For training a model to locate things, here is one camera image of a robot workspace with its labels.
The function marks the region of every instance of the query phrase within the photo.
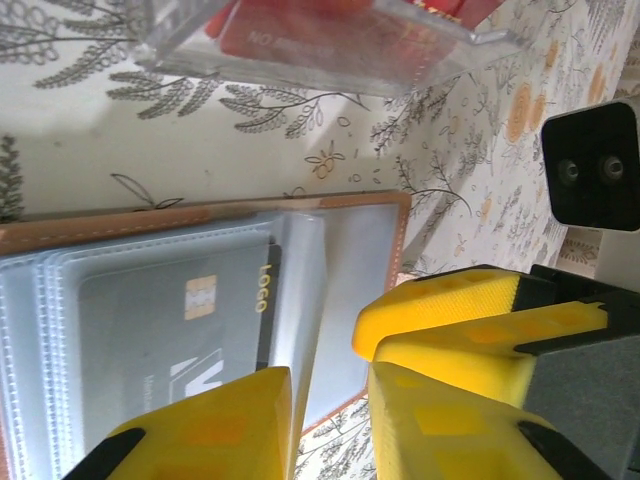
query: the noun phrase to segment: card holder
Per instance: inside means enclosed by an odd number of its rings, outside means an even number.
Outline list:
[[[47,430],[47,412],[53,412],[53,405],[45,405],[40,367],[36,265],[42,277],[43,258],[53,262],[54,254],[60,256],[68,252],[61,247],[158,240],[185,232],[202,233],[214,228],[272,222],[271,227],[265,227],[270,232],[268,244],[280,246],[282,256],[279,271],[271,271],[278,281],[272,278],[267,288],[269,298],[276,300],[267,302],[267,307],[274,309],[272,341],[266,347],[260,342],[256,364],[264,364],[265,358],[273,365],[287,364],[289,358],[291,362],[299,362],[298,373],[294,372],[292,379],[297,390],[296,417],[290,433],[291,444],[297,445],[293,436],[301,429],[308,431],[333,411],[359,398],[365,388],[367,365],[353,352],[351,333],[359,310],[395,285],[410,206],[407,194],[379,192],[243,200],[134,213],[104,212],[3,225],[0,228],[0,254],[4,255],[0,257],[0,389],[4,408],[0,412],[5,458],[11,475],[9,477],[0,465],[0,478],[59,478],[52,471]],[[288,220],[277,220],[282,214],[288,216]],[[252,248],[262,245],[261,242],[245,246]],[[43,252],[48,256],[38,257]],[[40,287],[47,288],[44,278]],[[290,294],[297,296],[284,302],[283,296]],[[318,319],[313,315],[316,304],[322,311],[317,337],[314,332],[317,332]],[[313,371],[309,380],[310,363]]]
[[[60,478],[123,421],[271,364],[291,367],[301,424],[323,242],[321,218],[259,214],[7,261],[1,284],[21,275],[32,300],[21,322],[3,318],[23,330],[5,339],[30,343],[20,362],[4,350],[3,404],[33,390],[5,412],[13,478]]]

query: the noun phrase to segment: clear plastic sleeve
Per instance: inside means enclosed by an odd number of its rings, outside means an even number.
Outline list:
[[[14,478],[61,478],[124,421],[268,365],[291,368],[301,428],[323,229],[311,215],[260,214],[0,264],[1,285],[31,300],[13,305],[0,291],[11,310],[0,319],[12,330],[2,387]]]

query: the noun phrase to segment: floral tablecloth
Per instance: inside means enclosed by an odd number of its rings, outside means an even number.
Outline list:
[[[0,0],[0,221],[111,208],[402,189],[405,270],[553,263],[537,135],[613,96],[635,0],[506,0],[525,54],[384,100],[192,80],[127,59],[123,0]],[[298,475],[373,478],[366,398],[307,435]]]

